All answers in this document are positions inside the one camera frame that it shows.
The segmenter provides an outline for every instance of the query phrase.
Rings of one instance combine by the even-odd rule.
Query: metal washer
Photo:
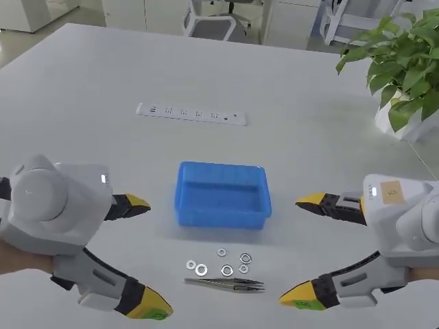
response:
[[[218,255],[219,257],[224,257],[225,255],[227,255],[227,250],[225,250],[224,248],[219,248],[219,249],[217,250],[217,255]]]
[[[195,269],[197,267],[197,263],[194,261],[194,260],[188,260],[187,262],[186,262],[186,268],[187,269],[190,269],[191,271],[193,270],[193,269]]]
[[[221,274],[223,276],[232,276],[232,274],[233,274],[233,267],[231,267],[230,265],[224,265],[221,268]]]
[[[250,254],[247,254],[246,252],[244,252],[240,257],[239,260],[241,261],[241,263],[243,264],[250,264],[252,262],[252,256],[250,256]]]
[[[247,274],[248,273],[248,266],[246,264],[240,264],[238,270],[242,273],[242,274]]]
[[[205,276],[207,274],[207,266],[204,264],[198,264],[195,268],[195,274],[197,276]]]

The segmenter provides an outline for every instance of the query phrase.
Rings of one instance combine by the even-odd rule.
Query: office chair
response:
[[[202,16],[200,0],[189,0],[182,28],[184,36],[193,38],[252,43],[244,26],[233,15]]]
[[[367,16],[358,16],[351,14],[351,10],[355,9],[355,4],[364,0],[330,0],[325,8],[322,22],[320,24],[320,35],[324,39],[326,45],[331,44],[333,40],[349,43],[350,39],[357,35],[361,30],[371,30],[378,27],[380,18],[372,18]],[[401,6],[407,0],[391,0],[387,5],[386,12],[383,16],[396,16],[401,11]],[[364,2],[368,5],[369,10],[374,10],[379,0]],[[353,45],[361,46],[362,41],[354,41]]]
[[[233,15],[236,19],[239,19],[241,22],[246,22],[249,29],[252,27],[252,21],[244,16],[233,14],[233,10],[235,9],[235,3],[252,3],[253,1],[254,0],[225,0],[225,2],[228,2],[228,13]]]

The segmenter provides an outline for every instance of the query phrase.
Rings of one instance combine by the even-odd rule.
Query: tweezers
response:
[[[240,278],[218,278],[218,279],[193,279],[186,278],[185,283],[199,284],[211,288],[231,290],[240,293],[256,293],[265,290],[263,282],[240,279]]]

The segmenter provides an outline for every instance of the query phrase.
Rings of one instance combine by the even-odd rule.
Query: white flower pot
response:
[[[395,93],[393,98],[399,98],[401,101],[407,101],[409,99],[406,94],[401,93],[399,90]],[[428,133],[433,127],[439,127],[439,111],[424,121],[421,121],[420,114],[422,109],[419,109],[410,117],[409,123],[405,127],[394,132],[389,121],[390,108],[391,104],[388,102],[382,109],[378,110],[375,115],[375,125],[385,134],[394,136],[399,140],[414,142]]]

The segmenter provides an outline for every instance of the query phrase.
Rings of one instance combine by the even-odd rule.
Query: gray floor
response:
[[[0,33],[0,67],[5,66],[22,53],[32,48],[65,23],[105,26],[101,0],[82,0],[80,8],[60,17],[34,34],[3,31]]]

